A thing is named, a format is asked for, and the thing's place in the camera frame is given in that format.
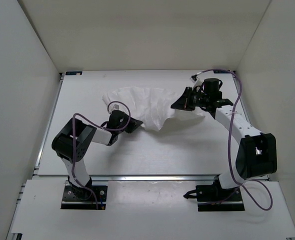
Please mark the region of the white pleated skirt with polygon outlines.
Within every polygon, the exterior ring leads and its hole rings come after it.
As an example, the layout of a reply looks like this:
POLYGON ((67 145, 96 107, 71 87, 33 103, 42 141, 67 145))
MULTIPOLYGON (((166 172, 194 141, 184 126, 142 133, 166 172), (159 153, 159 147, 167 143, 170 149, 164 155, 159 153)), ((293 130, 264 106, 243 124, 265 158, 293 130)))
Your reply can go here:
POLYGON ((171 105, 180 96, 169 89, 132 86, 109 90, 103 94, 102 100, 106 105, 111 104, 110 111, 115 105, 118 105, 118 109, 124 112, 127 112, 125 107, 128 107, 131 117, 142 121, 142 127, 146 131, 158 132, 168 119, 179 121, 202 121, 204 119, 205 116, 200 109, 193 111, 172 109, 171 105))

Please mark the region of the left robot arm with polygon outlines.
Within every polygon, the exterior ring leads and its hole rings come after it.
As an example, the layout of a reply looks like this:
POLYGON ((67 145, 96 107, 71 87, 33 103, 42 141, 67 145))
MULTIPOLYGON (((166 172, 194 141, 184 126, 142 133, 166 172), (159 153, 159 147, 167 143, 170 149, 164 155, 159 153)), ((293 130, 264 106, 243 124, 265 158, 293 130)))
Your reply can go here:
POLYGON ((86 124, 75 114, 54 137, 51 148, 63 161, 73 194, 82 201, 97 200, 84 157, 91 143, 112 146, 120 134, 132 134, 143 122, 121 110, 113 110, 100 126, 86 124))

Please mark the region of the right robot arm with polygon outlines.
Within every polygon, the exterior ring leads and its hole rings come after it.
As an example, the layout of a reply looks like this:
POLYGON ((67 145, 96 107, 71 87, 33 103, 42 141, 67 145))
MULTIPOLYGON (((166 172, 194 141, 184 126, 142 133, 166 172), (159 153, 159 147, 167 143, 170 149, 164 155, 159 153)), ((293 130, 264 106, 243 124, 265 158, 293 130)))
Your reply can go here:
POLYGON ((200 108, 228 130, 228 140, 238 144, 235 161, 228 157, 229 170, 218 176, 218 184, 211 188, 212 196, 224 200, 230 189, 248 180, 275 173, 277 170, 276 138, 252 126, 236 111, 236 104, 223 98, 223 82, 217 78, 197 81, 186 87, 183 94, 170 106, 172 109, 192 112, 200 108))

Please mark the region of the right blue corner label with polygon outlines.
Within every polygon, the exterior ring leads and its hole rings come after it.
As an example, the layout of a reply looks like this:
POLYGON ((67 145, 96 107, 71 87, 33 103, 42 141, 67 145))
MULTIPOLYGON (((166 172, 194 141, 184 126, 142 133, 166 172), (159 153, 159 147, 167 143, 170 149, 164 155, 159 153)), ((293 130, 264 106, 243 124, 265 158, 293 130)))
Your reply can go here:
POLYGON ((214 74, 230 74, 231 72, 230 71, 227 71, 227 70, 219 70, 219 69, 216 69, 216 70, 213 70, 213 73, 214 74))

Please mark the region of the blue corner label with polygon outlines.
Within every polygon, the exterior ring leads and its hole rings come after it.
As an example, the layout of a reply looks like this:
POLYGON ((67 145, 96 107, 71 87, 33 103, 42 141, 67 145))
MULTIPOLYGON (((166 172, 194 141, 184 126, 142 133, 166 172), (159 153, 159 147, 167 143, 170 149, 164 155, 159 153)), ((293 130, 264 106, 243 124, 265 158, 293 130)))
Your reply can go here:
POLYGON ((213 73, 214 74, 230 74, 231 72, 230 71, 227 71, 227 70, 219 70, 219 69, 216 69, 216 70, 213 70, 213 73))
POLYGON ((81 76, 83 74, 82 71, 66 71, 66 76, 81 76))

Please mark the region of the left blue corner label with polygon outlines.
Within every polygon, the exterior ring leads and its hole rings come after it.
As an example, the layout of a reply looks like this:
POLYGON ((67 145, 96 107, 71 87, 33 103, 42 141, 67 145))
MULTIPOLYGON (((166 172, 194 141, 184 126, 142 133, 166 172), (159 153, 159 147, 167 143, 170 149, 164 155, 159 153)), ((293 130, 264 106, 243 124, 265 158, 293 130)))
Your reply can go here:
POLYGON ((83 74, 82 71, 66 71, 66 76, 81 76, 83 74))

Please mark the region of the aluminium front rail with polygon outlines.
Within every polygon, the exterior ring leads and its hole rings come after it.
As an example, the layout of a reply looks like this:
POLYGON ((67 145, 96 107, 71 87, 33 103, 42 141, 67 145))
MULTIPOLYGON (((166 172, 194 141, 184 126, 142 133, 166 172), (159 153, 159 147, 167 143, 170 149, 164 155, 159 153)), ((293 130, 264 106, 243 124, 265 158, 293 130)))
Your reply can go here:
POLYGON ((215 175, 211 174, 175 174, 175 175, 91 175, 93 181, 126 181, 126 182, 159 182, 159 181, 213 181, 215 175))

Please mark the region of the aluminium left side rail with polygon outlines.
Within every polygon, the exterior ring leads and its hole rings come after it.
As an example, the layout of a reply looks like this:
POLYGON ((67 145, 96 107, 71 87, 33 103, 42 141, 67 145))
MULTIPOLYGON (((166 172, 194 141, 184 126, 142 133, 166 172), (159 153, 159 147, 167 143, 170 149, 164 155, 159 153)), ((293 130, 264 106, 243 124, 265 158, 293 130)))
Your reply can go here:
POLYGON ((61 72, 60 73, 59 84, 58 84, 58 89, 57 89, 55 97, 54 97, 54 102, 53 102, 52 108, 50 110, 50 115, 49 115, 49 118, 48 118, 48 121, 47 121, 47 125, 45 127, 45 132, 43 134, 41 145, 40 145, 38 155, 37 155, 37 158, 36 158, 36 161, 35 161, 35 165, 34 165, 34 169, 33 169, 33 173, 32 173, 33 176, 38 174, 37 172, 38 172, 38 170, 40 168, 40 162, 41 162, 41 159, 42 159, 42 156, 43 156, 43 153, 44 153, 45 145, 46 145, 46 142, 47 142, 49 130, 50 130, 50 127, 51 127, 51 124, 52 124, 53 116, 54 116, 55 109, 56 109, 56 106, 57 106, 57 102, 58 102, 58 99, 59 99, 59 95, 60 95, 60 91, 61 91, 61 88, 62 88, 64 77, 65 77, 65 73, 61 72))

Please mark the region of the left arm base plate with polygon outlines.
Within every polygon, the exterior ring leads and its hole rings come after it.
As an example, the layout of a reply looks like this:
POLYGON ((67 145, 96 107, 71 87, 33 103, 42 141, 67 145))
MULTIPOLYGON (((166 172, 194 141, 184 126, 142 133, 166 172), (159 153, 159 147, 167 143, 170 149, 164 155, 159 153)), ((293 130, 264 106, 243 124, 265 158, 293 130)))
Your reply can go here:
POLYGON ((76 190, 70 185, 64 186, 60 208, 63 210, 98 210, 102 211, 107 206, 107 185, 92 185, 97 201, 88 190, 76 190))

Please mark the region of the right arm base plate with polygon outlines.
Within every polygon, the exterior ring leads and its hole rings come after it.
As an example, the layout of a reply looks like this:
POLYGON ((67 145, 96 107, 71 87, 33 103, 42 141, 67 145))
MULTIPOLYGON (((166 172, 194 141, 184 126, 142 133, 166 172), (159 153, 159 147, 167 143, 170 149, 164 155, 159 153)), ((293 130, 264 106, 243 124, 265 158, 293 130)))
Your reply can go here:
POLYGON ((196 185, 183 195, 185 199, 196 199, 199 212, 242 212, 245 211, 239 188, 222 189, 215 185, 196 185))

